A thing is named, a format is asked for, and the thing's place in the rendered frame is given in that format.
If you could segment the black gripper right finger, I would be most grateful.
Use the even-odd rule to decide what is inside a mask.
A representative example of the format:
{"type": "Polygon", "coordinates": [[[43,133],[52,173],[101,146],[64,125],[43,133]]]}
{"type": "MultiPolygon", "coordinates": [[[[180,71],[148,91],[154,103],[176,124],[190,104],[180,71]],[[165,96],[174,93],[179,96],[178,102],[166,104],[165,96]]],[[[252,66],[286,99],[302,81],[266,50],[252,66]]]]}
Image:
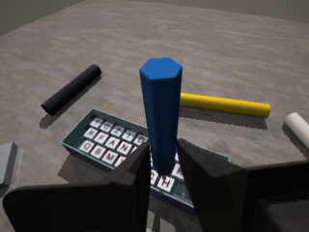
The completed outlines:
{"type": "Polygon", "coordinates": [[[309,190],[309,159],[243,168],[183,138],[177,153],[202,232],[251,232],[259,198],[309,190]]]}

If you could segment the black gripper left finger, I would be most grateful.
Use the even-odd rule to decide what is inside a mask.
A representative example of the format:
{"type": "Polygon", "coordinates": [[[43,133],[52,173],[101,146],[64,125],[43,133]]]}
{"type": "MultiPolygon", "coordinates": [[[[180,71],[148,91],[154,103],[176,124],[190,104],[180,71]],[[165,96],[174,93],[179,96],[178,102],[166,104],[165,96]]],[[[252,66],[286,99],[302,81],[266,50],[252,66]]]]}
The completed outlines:
{"type": "Polygon", "coordinates": [[[15,232],[146,232],[151,176],[146,141],[98,182],[23,186],[2,206],[15,232]]]}

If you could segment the dark grey cylinder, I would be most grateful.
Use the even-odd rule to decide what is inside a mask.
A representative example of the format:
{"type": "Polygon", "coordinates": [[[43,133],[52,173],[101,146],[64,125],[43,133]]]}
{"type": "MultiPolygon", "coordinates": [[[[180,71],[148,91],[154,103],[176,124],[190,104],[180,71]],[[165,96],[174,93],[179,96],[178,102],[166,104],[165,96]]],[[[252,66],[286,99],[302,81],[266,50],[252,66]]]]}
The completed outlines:
{"type": "Polygon", "coordinates": [[[53,97],[44,101],[42,103],[42,109],[53,116],[101,74],[101,69],[97,65],[92,65],[58,91],[53,97]]]}

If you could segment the grey keyboard with white letter keys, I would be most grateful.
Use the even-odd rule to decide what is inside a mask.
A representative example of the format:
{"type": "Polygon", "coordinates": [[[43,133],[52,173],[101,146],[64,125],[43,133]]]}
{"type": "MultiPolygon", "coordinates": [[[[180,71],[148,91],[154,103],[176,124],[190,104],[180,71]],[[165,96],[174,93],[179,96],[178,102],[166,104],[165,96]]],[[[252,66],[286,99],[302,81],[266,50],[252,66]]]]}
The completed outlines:
{"type": "MultiPolygon", "coordinates": [[[[147,127],[93,107],[60,143],[70,154],[109,173],[146,141],[147,127]]],[[[165,180],[155,172],[152,155],[151,168],[150,195],[197,217],[181,172],[177,147],[174,169],[166,174],[165,180]]]]}

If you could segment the white cylinder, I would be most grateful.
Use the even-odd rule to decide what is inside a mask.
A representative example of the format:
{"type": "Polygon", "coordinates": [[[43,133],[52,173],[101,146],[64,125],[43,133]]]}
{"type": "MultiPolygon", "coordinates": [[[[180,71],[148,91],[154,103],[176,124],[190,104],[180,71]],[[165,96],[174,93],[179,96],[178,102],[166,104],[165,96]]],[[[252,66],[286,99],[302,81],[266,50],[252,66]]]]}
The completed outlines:
{"type": "Polygon", "coordinates": [[[309,150],[309,125],[296,112],[286,116],[283,121],[301,143],[309,150]]]}

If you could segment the blue stylus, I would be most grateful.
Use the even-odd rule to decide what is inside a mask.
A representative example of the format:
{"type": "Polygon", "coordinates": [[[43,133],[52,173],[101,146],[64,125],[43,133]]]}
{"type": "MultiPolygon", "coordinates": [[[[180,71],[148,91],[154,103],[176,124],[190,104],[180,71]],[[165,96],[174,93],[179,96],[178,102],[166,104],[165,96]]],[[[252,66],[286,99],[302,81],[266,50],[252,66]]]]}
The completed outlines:
{"type": "Polygon", "coordinates": [[[175,166],[183,65],[149,58],[139,73],[153,168],[165,180],[175,166]]]}

